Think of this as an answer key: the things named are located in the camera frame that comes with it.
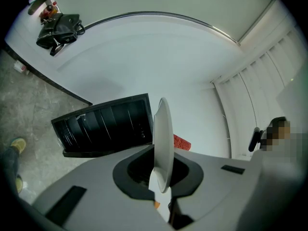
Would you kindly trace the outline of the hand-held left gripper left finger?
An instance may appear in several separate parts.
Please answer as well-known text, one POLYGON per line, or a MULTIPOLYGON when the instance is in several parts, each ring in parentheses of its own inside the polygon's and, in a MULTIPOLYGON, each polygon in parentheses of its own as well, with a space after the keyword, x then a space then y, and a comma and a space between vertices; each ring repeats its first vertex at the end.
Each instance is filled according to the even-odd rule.
POLYGON ((157 176, 154 171, 151 172, 150 180, 149 180, 149 190, 154 192, 154 207, 157 212, 161 215, 165 222, 169 221, 170 218, 170 210, 169 204, 171 201, 171 188, 168 187, 166 192, 161 193, 159 189, 159 184, 157 180, 157 176))

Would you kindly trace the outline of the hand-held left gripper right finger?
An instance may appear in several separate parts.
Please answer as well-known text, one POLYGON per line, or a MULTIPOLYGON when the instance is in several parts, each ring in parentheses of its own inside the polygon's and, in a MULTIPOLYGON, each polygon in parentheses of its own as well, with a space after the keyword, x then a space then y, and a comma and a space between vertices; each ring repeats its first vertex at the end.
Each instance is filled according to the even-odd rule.
POLYGON ((180 230, 194 222, 194 220, 191 217, 182 214, 180 207, 178 205, 177 198, 175 197, 171 198, 168 204, 168 209, 170 212, 168 224, 173 229, 180 230))

